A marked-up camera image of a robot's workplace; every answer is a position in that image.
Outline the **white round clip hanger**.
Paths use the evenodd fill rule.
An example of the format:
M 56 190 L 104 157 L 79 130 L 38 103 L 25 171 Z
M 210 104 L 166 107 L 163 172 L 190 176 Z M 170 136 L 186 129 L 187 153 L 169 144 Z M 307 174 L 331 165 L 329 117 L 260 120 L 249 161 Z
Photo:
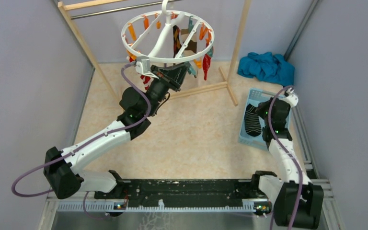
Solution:
M 121 30 L 121 39 L 123 46 L 125 47 L 127 53 L 134 59 L 137 56 L 147 56 L 150 58 L 150 64 L 152 62 L 163 63 L 163 64 L 178 64 L 183 62 L 191 62 L 193 60 L 197 60 L 202 58 L 205 53 L 214 45 L 215 34 L 212 30 L 212 27 L 209 23 L 207 23 L 204 19 L 199 16 L 196 16 L 192 13 L 185 11 L 173 11 L 167 9 L 168 1 L 163 0 L 161 4 L 161 10 L 159 11 L 150 11 L 144 13 L 142 15 L 138 15 L 132 19 L 130 19 Z M 136 34 L 134 23 L 139 21 L 140 19 L 150 19 L 151 16 L 155 16 L 155 18 L 146 24 L 145 29 L 142 33 Z M 173 26 L 179 25 L 184 19 L 194 20 L 195 22 L 189 26 L 190 37 L 194 32 L 199 32 L 200 38 L 199 40 L 206 39 L 206 47 L 202 50 L 198 51 L 196 54 L 192 56 L 183 56 L 183 51 L 187 47 L 187 43 L 190 37 L 185 41 L 184 45 L 180 51 L 178 52 L 176 57 L 162 57 L 160 52 L 164 49 L 166 45 L 166 41 L 169 38 L 173 38 Z M 147 45 L 150 52 L 142 53 L 137 47 L 143 44 L 146 41 L 147 36 L 159 27 L 161 29 L 160 34 L 158 36 L 157 41 L 154 46 L 151 47 Z M 153 73 L 146 74 L 147 76 L 157 78 L 157 75 Z

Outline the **black orange sock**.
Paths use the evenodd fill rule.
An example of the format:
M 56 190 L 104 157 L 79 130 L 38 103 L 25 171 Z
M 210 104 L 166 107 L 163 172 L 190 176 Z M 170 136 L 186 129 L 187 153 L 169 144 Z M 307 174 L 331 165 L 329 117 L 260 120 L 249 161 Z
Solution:
M 175 25 L 173 26 L 173 57 L 175 58 L 182 47 L 180 41 L 180 28 Z

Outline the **red white striped sock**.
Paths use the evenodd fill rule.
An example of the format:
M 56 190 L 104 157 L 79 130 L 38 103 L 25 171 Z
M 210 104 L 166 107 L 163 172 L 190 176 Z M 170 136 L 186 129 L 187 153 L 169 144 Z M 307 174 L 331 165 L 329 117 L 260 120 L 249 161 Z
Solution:
M 135 65 L 136 59 L 134 59 L 132 57 L 128 57 L 128 60 L 129 60 L 130 63 L 134 63 L 134 65 Z M 142 79 L 145 90 L 148 90 L 149 87 L 150 87 L 150 83 L 152 81 L 152 77 L 147 76 L 147 75 L 140 75 L 140 78 Z

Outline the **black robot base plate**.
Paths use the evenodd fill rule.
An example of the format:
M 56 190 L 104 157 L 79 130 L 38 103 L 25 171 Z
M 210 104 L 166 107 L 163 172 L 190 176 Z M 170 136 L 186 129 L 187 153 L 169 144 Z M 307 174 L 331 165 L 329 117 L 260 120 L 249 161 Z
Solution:
M 270 211 L 272 203 L 250 179 L 131 179 L 96 199 L 121 199 L 128 207 L 252 208 Z

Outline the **black striped sock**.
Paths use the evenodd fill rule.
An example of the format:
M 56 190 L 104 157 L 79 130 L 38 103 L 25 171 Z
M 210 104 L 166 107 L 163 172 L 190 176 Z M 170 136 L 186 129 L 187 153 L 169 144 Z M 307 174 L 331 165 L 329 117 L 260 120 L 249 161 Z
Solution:
M 245 131 L 252 137 L 257 137 L 262 133 L 259 116 L 255 113 L 255 110 L 255 106 L 248 104 L 243 119 Z

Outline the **red snowflake sock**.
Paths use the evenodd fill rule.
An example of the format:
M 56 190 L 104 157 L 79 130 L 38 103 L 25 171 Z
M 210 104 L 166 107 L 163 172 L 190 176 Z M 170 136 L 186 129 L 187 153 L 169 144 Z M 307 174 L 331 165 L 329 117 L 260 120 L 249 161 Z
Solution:
M 207 73 L 208 73 L 208 70 L 210 68 L 210 65 L 211 65 L 211 60 L 212 60 L 212 57 L 213 57 L 213 53 L 214 53 L 214 48 L 211 47 L 204 55 L 204 58 L 203 58 L 203 64 L 202 64 L 202 69 L 203 69 L 203 73 L 204 73 L 204 80 L 206 81 L 207 80 Z

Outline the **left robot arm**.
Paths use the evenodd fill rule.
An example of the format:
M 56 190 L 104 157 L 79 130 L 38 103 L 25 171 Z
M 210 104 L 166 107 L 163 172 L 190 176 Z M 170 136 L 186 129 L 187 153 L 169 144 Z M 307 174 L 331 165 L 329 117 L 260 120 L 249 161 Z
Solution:
M 91 172 L 85 167 L 118 145 L 132 141 L 150 126 L 148 117 L 156 115 L 170 98 L 169 90 L 180 91 L 191 65 L 188 62 L 169 67 L 152 65 L 156 76 L 143 92 L 134 84 L 123 92 L 120 106 L 123 113 L 106 128 L 73 146 L 46 152 L 44 176 L 58 199 L 66 199 L 77 192 L 102 192 L 119 198 L 125 191 L 123 179 L 116 171 Z

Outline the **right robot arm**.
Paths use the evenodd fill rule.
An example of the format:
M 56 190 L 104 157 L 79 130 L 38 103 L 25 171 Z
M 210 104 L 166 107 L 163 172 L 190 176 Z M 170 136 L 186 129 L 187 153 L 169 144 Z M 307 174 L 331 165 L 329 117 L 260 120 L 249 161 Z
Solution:
M 295 155 L 293 139 L 286 127 L 290 109 L 288 102 L 275 98 L 257 107 L 257 115 L 264 120 L 263 140 L 280 174 L 256 172 L 251 193 L 255 197 L 268 197 L 278 226 L 315 230 L 320 222 L 324 191 L 302 170 Z

